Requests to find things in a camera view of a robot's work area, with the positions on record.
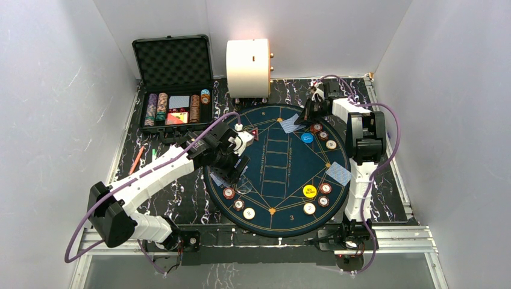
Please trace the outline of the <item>yellow chips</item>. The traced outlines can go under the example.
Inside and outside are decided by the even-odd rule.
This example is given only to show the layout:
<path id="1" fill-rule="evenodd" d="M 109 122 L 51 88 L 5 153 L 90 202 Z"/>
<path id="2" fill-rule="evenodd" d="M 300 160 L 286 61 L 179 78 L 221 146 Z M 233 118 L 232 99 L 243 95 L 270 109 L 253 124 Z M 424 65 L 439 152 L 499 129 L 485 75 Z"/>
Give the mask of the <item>yellow chips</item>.
<path id="1" fill-rule="evenodd" d="M 306 215 L 311 216 L 316 212 L 316 206 L 311 202 L 307 202 L 303 206 L 303 211 Z"/>
<path id="2" fill-rule="evenodd" d="M 334 140 L 327 140 L 325 143 L 325 147 L 329 150 L 334 150 L 337 148 L 337 142 Z"/>
<path id="3" fill-rule="evenodd" d="M 256 212 L 253 208 L 245 208 L 243 210 L 243 218 L 247 220 L 252 220 L 256 215 Z"/>

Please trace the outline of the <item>red chips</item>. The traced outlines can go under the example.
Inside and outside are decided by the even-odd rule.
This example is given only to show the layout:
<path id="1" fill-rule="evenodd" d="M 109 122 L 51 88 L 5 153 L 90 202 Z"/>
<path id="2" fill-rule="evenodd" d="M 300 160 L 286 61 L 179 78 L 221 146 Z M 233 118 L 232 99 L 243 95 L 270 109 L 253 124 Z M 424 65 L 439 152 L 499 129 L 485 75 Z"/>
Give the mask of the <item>red chips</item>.
<path id="1" fill-rule="evenodd" d="M 235 194 L 235 191 L 231 187 L 224 188 L 222 192 L 223 197 L 226 199 L 232 199 Z"/>
<path id="2" fill-rule="evenodd" d="M 311 133 L 319 133 L 323 129 L 323 126 L 320 123 L 314 123 L 310 126 Z"/>
<path id="3" fill-rule="evenodd" d="M 324 182 L 319 186 L 319 191 L 322 194 L 330 194 L 332 192 L 332 186 L 329 183 Z"/>

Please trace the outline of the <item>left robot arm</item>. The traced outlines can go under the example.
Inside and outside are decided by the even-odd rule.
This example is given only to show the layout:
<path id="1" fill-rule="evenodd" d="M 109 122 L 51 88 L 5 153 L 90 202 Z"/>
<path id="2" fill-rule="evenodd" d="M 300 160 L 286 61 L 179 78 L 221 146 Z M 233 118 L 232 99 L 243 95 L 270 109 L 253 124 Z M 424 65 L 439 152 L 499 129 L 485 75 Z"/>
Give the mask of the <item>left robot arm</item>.
<path id="1" fill-rule="evenodd" d="M 128 240 L 146 240 L 174 250 L 181 240 L 177 225 L 169 217 L 142 214 L 138 207 L 202 167 L 213 169 L 229 185 L 237 183 L 249 161 L 243 153 L 253 141 L 241 125 L 231 128 L 224 122 L 210 130 L 190 132 L 132 175 L 109 185 L 95 184 L 89 195 L 89 221 L 109 248 Z"/>

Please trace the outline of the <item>yellow big blind button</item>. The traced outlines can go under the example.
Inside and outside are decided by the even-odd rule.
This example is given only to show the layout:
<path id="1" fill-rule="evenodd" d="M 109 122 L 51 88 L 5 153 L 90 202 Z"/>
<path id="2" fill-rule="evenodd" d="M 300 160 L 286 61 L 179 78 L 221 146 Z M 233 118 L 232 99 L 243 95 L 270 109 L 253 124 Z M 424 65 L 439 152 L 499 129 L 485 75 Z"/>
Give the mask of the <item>yellow big blind button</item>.
<path id="1" fill-rule="evenodd" d="M 307 184 L 303 187 L 303 195 L 309 199 L 316 197 L 318 191 L 314 185 Z"/>

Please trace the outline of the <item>round blue poker mat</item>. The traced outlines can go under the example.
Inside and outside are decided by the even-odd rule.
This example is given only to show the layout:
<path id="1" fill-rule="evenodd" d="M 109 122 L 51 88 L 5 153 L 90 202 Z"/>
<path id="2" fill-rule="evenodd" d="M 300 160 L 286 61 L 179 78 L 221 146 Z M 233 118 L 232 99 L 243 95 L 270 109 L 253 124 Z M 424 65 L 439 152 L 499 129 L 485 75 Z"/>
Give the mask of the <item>round blue poker mat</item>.
<path id="1" fill-rule="evenodd" d="M 326 141 L 318 139 L 318 133 L 312 133 L 315 137 L 312 143 L 303 143 L 301 135 L 310 132 L 309 125 L 286 134 L 280 122 L 300 112 L 300 107 L 272 104 L 245 109 L 238 117 L 230 117 L 225 121 L 230 126 L 241 122 L 248 132 L 254 128 L 259 130 L 259 140 L 254 141 L 243 153 L 250 161 L 240 178 L 250 181 L 252 192 L 241 195 L 235 190 L 235 196 L 226 199 L 222 195 L 225 187 L 213 182 L 209 168 L 203 170 L 210 198 L 222 215 L 237 226 L 265 237 L 294 237 L 327 223 L 347 200 L 349 183 L 342 186 L 326 174 L 333 162 L 350 171 L 350 161 L 340 133 L 326 120 L 320 120 L 322 130 L 329 134 L 328 140 L 337 142 L 334 150 L 325 147 Z M 332 186 L 330 194 L 319 191 L 319 186 L 324 182 Z M 303 187 L 307 184 L 316 187 L 316 197 L 309 199 L 303 195 Z M 318 205 L 320 196 L 329 198 L 328 207 Z M 244 201 L 244 209 L 255 210 L 252 220 L 243 218 L 244 209 L 233 209 L 233 202 L 237 199 Z M 316 206 L 316 212 L 311 216 L 303 211 L 307 202 Z"/>

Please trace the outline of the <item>dealt card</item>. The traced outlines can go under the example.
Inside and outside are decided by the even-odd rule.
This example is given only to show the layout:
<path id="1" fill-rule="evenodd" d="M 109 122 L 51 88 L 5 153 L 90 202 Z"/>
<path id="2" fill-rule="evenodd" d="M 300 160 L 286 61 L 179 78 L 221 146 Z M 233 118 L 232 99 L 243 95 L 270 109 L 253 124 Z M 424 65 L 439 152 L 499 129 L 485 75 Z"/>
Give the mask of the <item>dealt card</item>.
<path id="1" fill-rule="evenodd" d="M 282 122 L 280 122 L 280 125 L 286 134 L 290 134 L 305 127 L 305 125 L 296 125 L 295 119 L 291 118 L 283 120 Z"/>
<path id="2" fill-rule="evenodd" d="M 342 186 L 346 186 L 351 180 L 351 172 L 337 162 L 331 164 L 326 174 Z"/>
<path id="3" fill-rule="evenodd" d="M 215 172 L 210 173 L 210 178 L 213 180 L 213 182 L 217 186 L 223 186 L 223 187 L 229 187 L 229 183 L 227 183 L 224 179 L 222 179 L 219 175 L 217 175 Z"/>

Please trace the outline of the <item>red triangular all-in marker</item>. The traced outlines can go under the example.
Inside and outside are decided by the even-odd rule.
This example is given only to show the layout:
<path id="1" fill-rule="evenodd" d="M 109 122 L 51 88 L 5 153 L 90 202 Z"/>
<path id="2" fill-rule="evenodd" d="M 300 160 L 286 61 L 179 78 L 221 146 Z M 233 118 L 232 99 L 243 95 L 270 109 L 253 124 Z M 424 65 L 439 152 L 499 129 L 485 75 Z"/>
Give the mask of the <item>red triangular all-in marker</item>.
<path id="1" fill-rule="evenodd" d="M 253 139 L 255 141 L 259 140 L 259 130 L 257 128 L 254 128 L 250 131 L 250 134 L 253 136 Z"/>

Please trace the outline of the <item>clear dealer button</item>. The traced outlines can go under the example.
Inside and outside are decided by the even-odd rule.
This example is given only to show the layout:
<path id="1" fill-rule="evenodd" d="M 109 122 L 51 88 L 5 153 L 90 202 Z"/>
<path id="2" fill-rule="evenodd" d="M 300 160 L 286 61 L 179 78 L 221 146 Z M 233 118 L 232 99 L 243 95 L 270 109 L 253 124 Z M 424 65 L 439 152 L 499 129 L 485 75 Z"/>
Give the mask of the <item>clear dealer button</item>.
<path id="1" fill-rule="evenodd" d="M 249 180 L 240 180 L 236 185 L 235 185 L 235 190 L 238 194 L 241 194 L 241 195 L 245 195 L 245 194 L 248 194 L 250 192 L 252 192 L 253 190 L 253 185 L 250 183 Z"/>

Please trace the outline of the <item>purple chip row in case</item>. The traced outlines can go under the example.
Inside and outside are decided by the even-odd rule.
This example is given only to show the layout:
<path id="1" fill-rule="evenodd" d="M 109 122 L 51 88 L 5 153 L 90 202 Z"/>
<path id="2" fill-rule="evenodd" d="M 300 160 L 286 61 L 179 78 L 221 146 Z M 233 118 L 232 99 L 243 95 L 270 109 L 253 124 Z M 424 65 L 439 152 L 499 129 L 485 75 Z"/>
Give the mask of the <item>purple chip row in case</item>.
<path id="1" fill-rule="evenodd" d="M 157 110 L 158 95 L 151 93 L 149 95 L 148 104 L 146 108 L 144 126 L 154 126 Z"/>

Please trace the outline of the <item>blue playing card deck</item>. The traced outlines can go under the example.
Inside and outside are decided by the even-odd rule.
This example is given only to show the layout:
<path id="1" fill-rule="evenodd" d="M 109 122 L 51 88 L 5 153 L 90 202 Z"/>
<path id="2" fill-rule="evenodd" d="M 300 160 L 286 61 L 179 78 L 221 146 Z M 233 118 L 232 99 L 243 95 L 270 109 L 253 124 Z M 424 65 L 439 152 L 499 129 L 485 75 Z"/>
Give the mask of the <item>blue playing card deck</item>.
<path id="1" fill-rule="evenodd" d="M 239 161 L 236 164 L 237 170 L 243 170 L 249 163 L 249 157 L 243 156 L 239 158 Z"/>

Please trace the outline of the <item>orange pen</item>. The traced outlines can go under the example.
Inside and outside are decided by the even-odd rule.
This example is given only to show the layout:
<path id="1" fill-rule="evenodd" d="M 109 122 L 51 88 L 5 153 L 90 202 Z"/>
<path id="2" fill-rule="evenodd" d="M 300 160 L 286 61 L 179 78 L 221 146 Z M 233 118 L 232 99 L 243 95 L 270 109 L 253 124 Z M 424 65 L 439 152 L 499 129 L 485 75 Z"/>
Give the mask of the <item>orange pen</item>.
<path id="1" fill-rule="evenodd" d="M 132 166 L 130 168 L 130 171 L 129 171 L 129 175 L 132 175 L 134 173 L 134 171 L 136 170 L 137 166 L 139 165 L 139 161 L 140 161 L 140 158 L 141 156 L 143 155 L 143 152 L 145 150 L 145 147 L 144 146 L 141 146 L 133 163 L 132 163 Z"/>

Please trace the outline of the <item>brown chips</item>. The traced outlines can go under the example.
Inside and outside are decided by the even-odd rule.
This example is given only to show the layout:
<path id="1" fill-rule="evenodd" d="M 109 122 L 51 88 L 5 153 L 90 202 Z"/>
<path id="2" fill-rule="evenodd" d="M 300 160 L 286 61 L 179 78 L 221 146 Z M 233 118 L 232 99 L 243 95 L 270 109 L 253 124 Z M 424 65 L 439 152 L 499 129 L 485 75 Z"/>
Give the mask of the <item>brown chips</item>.
<path id="1" fill-rule="evenodd" d="M 328 132 L 326 131 L 320 131 L 318 132 L 318 139 L 322 140 L 322 141 L 327 141 L 329 138 L 329 134 Z"/>
<path id="2" fill-rule="evenodd" d="M 324 207 L 325 208 L 325 207 L 328 207 L 329 204 L 330 204 L 330 200 L 329 200 L 329 198 L 327 196 L 320 196 L 318 198 L 318 205 L 320 207 Z"/>
<path id="3" fill-rule="evenodd" d="M 237 199 L 233 202 L 233 209 L 236 211 L 242 211 L 245 207 L 245 203 L 242 199 Z"/>

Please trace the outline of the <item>black chip carrying case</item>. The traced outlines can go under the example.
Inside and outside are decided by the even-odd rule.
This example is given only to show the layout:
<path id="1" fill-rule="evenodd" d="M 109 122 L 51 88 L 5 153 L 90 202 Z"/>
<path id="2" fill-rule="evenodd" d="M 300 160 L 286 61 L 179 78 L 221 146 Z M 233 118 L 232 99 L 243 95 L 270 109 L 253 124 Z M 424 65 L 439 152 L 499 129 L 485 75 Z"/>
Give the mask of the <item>black chip carrying case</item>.
<path id="1" fill-rule="evenodd" d="M 205 129 L 213 120 L 213 98 L 207 105 L 200 100 L 200 120 L 197 123 L 165 125 L 155 121 L 154 126 L 144 126 L 149 95 L 166 93 L 170 96 L 198 95 L 202 89 L 213 91 L 213 71 L 210 42 L 205 34 L 181 37 L 138 39 L 132 48 L 141 77 L 142 109 L 139 128 L 144 134 L 157 135 L 163 144 L 176 142 L 189 131 Z M 187 108 L 169 109 L 167 114 L 188 112 Z"/>

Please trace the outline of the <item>pink green chip row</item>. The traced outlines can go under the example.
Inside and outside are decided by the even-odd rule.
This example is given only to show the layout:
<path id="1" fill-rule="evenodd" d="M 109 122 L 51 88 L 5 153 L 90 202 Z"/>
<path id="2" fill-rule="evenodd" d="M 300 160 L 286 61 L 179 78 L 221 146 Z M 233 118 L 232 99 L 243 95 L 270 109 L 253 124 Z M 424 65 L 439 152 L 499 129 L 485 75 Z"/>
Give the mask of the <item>pink green chip row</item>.
<path id="1" fill-rule="evenodd" d="M 157 99 L 157 108 L 155 113 L 156 121 L 164 121 L 167 115 L 167 102 L 168 95 L 166 93 L 160 93 Z"/>

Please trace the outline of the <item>blue small blind button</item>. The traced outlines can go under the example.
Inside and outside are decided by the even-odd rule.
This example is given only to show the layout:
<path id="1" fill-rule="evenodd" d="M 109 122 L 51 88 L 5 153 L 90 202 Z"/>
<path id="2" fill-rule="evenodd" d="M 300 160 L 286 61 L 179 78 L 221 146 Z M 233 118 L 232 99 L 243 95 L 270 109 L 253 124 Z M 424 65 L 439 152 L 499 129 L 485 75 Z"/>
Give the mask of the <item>blue small blind button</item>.
<path id="1" fill-rule="evenodd" d="M 301 141 L 305 144 L 310 144 L 314 141 L 314 135 L 310 132 L 304 132 L 301 135 Z"/>

